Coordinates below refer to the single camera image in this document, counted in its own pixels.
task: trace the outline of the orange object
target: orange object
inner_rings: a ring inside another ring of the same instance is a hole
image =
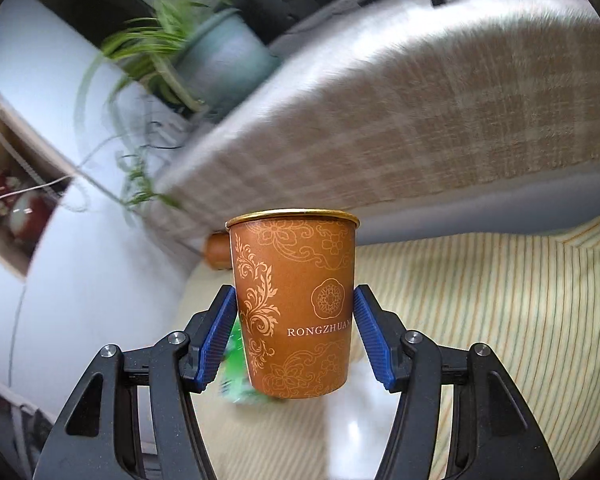
[[[347,380],[358,219],[285,209],[227,222],[251,384],[273,397],[328,394]]]
[[[228,233],[210,234],[205,242],[204,256],[212,269],[231,269],[231,242]]]

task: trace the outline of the plant leaf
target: plant leaf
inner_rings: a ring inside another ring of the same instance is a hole
[[[84,134],[84,111],[87,107],[87,94],[89,93],[89,86],[91,85],[91,81],[93,81],[93,77],[96,72],[100,68],[100,66],[105,62],[106,57],[102,54],[98,54],[93,61],[91,61],[89,67],[86,72],[82,76],[82,80],[80,81],[80,86],[78,86],[78,92],[75,96],[75,105],[74,105],[74,129],[78,136],[78,142],[80,142],[80,137]],[[86,151],[86,146],[83,145],[82,149]]]
[[[167,85],[167,82],[163,78],[158,78],[157,87],[160,91],[160,94],[162,94],[162,97],[167,99],[168,102],[174,105],[182,104],[182,101],[178,99],[176,94],[173,93],[173,90],[171,90],[171,87]]]
[[[118,108],[118,92],[115,92],[115,89],[111,91],[109,97],[107,99],[107,108],[109,109],[109,115],[111,116],[111,120],[113,125],[118,133],[118,138],[122,140],[123,144],[130,152],[134,152],[136,147],[133,145],[131,137],[126,130],[125,123],[122,120],[122,116],[120,115],[120,110]]]
[[[162,30],[160,27],[158,27],[157,25],[145,25],[143,27],[127,27],[125,30],[120,30],[119,32],[116,32],[115,34],[126,34],[127,32],[135,32],[138,30]]]
[[[154,85],[154,81],[159,81],[162,78],[160,77],[160,74],[158,74],[157,72],[149,72],[146,75],[143,75],[140,79],[138,79],[138,82],[144,87],[144,89],[149,93],[152,94],[154,93],[153,88],[155,87]]]
[[[111,94],[119,94],[133,82],[133,79],[128,76],[122,76],[116,85],[113,87]]]
[[[110,54],[113,54],[117,49],[119,49],[122,45],[124,45],[127,41],[129,41],[132,37],[128,37],[126,32],[123,30],[121,32],[117,32],[112,34],[108,38],[105,38],[102,44],[100,45],[100,50],[102,51],[102,55],[109,57]]]
[[[108,52],[115,53],[138,44],[144,44],[148,50],[153,46],[156,46],[157,48],[169,47],[174,50],[179,50],[184,42],[185,38],[179,34],[168,34],[162,31],[130,32],[126,35],[122,46],[118,46],[115,50],[109,50]]]
[[[173,196],[169,196],[163,193],[156,194],[158,200],[169,207],[173,207],[174,209],[180,209],[180,202],[176,200]]]
[[[122,63],[122,69],[128,76],[136,81],[155,72],[154,62],[150,56],[138,55]]]
[[[126,203],[128,205],[139,205],[142,202],[149,202],[149,200],[151,200],[152,197],[151,195],[148,195],[147,193],[136,193],[135,195],[133,195],[129,200],[126,201]]]
[[[171,63],[159,56],[152,54],[156,70],[160,73],[165,82],[170,86],[173,92],[178,96],[182,103],[193,112],[199,112],[202,108],[199,102],[194,99],[189,91],[178,80],[178,75],[171,66]]]
[[[158,22],[160,22],[162,28],[167,32],[174,32],[173,25],[171,24],[167,10],[165,8],[165,1],[154,0],[154,10],[155,17],[158,19]]]
[[[126,20],[125,23],[134,23],[134,22],[157,22],[157,18],[132,18],[131,20]]]
[[[128,173],[129,171],[131,171],[131,166],[129,166],[125,162],[124,159],[132,157],[132,156],[135,156],[135,155],[133,155],[133,154],[122,155],[122,152],[116,153],[116,164],[118,165],[120,170],[124,171],[125,173]]]
[[[152,46],[147,46],[146,44],[135,44],[133,46],[121,48],[117,52],[110,54],[110,56],[107,57],[113,61],[120,61],[122,59],[137,56],[139,54],[148,54],[149,56],[166,54],[167,56],[171,56],[177,52],[177,48],[171,48],[166,45],[158,46],[154,44]]]

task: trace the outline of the striped fabric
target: striped fabric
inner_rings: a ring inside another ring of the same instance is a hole
[[[600,440],[600,217],[558,237],[463,234],[358,248],[356,281],[441,345],[484,341],[569,478]],[[353,339],[354,358],[363,356]],[[451,432],[446,388],[431,478]]]
[[[199,266],[176,326],[229,272]],[[516,381],[569,478],[600,440],[600,217],[555,236],[463,234],[359,247],[356,281],[438,344],[487,342]],[[364,358],[354,334],[352,359]],[[221,479],[323,479],[321,399],[236,408],[194,398]],[[443,389],[431,478],[444,475],[452,390]]]

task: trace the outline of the gold cup rim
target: gold cup rim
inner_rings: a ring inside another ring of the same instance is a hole
[[[337,209],[269,209],[266,211],[256,211],[253,213],[247,213],[244,215],[231,218],[224,227],[229,230],[229,227],[244,222],[251,222],[253,220],[264,220],[267,218],[280,218],[280,217],[307,217],[307,216],[325,216],[329,218],[339,218],[342,220],[348,220],[356,225],[356,229],[360,226],[360,220],[357,216],[347,213],[346,211],[339,211]]]

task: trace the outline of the red object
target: red object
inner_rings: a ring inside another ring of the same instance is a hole
[[[17,239],[37,244],[51,216],[51,208],[37,190],[20,195],[9,214],[9,228]]]
[[[10,170],[0,172],[0,196],[20,189],[20,180],[11,175]],[[0,216],[6,216],[18,200],[17,195],[5,197],[0,200]]]

